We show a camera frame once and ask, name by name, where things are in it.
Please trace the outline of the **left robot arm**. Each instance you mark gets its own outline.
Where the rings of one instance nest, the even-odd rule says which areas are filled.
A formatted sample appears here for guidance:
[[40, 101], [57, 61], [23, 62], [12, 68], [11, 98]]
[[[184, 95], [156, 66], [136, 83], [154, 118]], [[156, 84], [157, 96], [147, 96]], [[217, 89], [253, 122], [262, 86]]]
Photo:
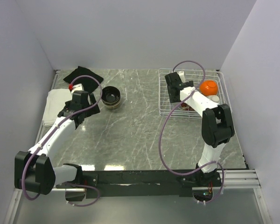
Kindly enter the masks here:
[[53, 167], [53, 159], [63, 143], [84, 120], [100, 113], [94, 94], [74, 91], [72, 99], [65, 102], [53, 126], [28, 151], [19, 151], [14, 159], [14, 186], [38, 195], [47, 195], [54, 186], [68, 182], [80, 187], [84, 182], [80, 165], [65, 163]]

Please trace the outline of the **light teal white bowl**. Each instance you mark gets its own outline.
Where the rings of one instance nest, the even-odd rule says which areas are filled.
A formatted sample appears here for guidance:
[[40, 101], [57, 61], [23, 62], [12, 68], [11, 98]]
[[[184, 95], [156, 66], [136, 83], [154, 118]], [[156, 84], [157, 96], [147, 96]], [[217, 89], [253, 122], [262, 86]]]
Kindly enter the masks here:
[[207, 98], [215, 103], [218, 103], [218, 104], [220, 103], [220, 98], [217, 95], [209, 95], [209, 96], [207, 96]]

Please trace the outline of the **orange bowl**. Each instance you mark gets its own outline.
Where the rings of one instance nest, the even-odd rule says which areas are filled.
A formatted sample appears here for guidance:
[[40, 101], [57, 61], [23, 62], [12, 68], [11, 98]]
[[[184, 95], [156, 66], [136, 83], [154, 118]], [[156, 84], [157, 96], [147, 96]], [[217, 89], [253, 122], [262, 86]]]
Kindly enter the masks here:
[[218, 85], [213, 80], [206, 80], [202, 82], [202, 84], [199, 87], [199, 90], [204, 96], [217, 95]]

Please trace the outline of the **red floral bowl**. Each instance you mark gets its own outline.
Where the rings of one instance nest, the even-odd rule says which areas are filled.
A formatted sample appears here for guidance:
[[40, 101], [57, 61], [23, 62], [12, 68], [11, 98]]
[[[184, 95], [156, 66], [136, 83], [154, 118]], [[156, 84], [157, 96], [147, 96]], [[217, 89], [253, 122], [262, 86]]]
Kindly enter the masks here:
[[182, 103], [180, 106], [180, 109], [182, 111], [193, 111], [194, 109], [192, 107], [190, 107], [188, 104], [186, 103]]

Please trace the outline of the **plain beige bowl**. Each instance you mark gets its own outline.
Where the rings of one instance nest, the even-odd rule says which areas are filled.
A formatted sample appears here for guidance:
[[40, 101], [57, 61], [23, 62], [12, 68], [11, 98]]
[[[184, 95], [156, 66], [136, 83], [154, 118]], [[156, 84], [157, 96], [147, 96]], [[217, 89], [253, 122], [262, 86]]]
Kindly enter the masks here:
[[121, 94], [118, 88], [107, 86], [103, 88], [102, 101], [114, 102], [121, 99]]

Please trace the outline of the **black patterned bowl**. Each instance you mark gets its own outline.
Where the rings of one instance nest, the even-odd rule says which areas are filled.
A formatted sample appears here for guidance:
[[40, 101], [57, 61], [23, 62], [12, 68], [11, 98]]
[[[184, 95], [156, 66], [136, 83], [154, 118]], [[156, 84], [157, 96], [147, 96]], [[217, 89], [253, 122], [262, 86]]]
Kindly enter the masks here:
[[104, 106], [114, 106], [119, 105], [120, 106], [120, 99], [114, 102], [108, 102], [108, 101], [102, 101]]

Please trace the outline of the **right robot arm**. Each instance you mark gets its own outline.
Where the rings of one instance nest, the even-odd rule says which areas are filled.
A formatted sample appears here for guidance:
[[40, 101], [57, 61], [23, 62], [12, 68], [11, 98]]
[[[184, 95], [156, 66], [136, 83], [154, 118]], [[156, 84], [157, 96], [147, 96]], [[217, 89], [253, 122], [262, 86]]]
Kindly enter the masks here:
[[170, 103], [185, 103], [202, 118], [204, 148], [197, 164], [201, 171], [195, 174], [195, 180], [198, 185], [205, 186], [211, 181], [223, 148], [235, 134], [231, 109], [197, 91], [193, 81], [185, 80], [183, 71], [169, 73], [165, 80]]

